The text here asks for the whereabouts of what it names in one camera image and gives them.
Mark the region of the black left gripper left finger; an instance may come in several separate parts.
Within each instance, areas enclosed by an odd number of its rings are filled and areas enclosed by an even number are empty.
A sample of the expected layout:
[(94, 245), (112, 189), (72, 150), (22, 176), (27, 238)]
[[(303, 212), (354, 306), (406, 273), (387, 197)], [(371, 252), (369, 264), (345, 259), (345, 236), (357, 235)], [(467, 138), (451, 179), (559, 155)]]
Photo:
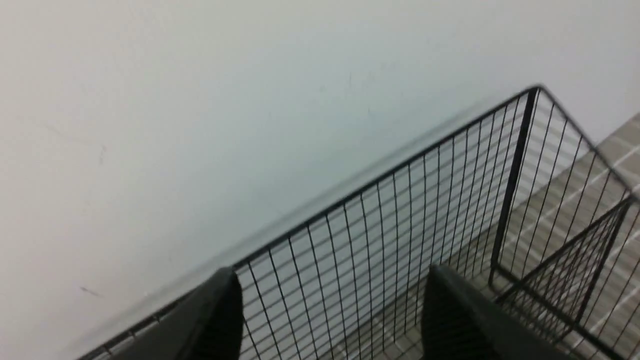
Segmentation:
[(238, 360), (243, 341), (243, 290), (231, 267), (218, 268), (158, 325), (114, 360)]

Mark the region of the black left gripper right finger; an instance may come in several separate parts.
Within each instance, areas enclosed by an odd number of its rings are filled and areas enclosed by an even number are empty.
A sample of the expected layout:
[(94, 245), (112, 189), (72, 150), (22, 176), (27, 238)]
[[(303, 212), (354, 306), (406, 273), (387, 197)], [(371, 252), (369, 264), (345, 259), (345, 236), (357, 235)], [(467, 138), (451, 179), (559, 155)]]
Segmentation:
[(442, 264), (426, 275), (421, 313), (424, 360), (569, 360), (506, 310), (506, 300), (530, 288), (524, 281), (492, 301)]

